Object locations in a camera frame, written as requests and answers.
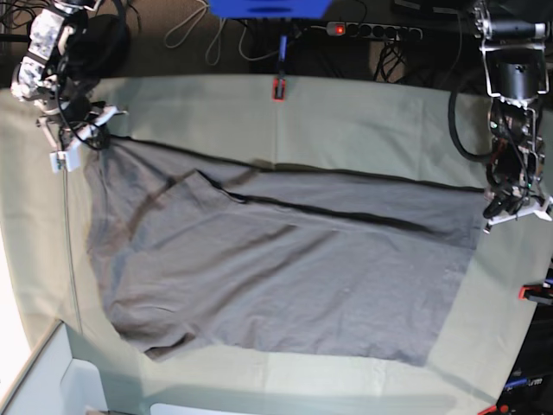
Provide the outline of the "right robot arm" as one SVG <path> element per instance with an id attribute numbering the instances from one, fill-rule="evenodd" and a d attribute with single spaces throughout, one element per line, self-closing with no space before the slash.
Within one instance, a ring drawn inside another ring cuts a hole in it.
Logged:
<path id="1" fill-rule="evenodd" d="M 54 1 L 34 19 L 29 46 L 11 81 L 12 95 L 40 112 L 36 125 L 52 150 L 52 170 L 71 172 L 80 165 L 80 147 L 106 149 L 111 140 L 108 122 L 123 110 L 92 92 L 105 73 L 123 58 L 130 43 L 126 8 L 114 2 L 106 15 L 106 31 L 92 35 L 99 1 Z"/>

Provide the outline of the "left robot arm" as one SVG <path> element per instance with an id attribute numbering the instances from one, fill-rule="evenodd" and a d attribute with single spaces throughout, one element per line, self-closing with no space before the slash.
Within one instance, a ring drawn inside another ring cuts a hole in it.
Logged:
<path id="1" fill-rule="evenodd" d="M 507 221 L 535 215 L 552 219 L 552 198 L 541 189 L 545 142 L 539 134 L 543 99 L 550 91 L 546 44 L 552 6 L 545 1 L 473 1 L 469 10 L 480 39 L 491 149 L 474 154 L 461 143 L 455 110 L 458 90 L 448 101 L 448 128 L 455 148 L 486 167 L 485 233 Z"/>

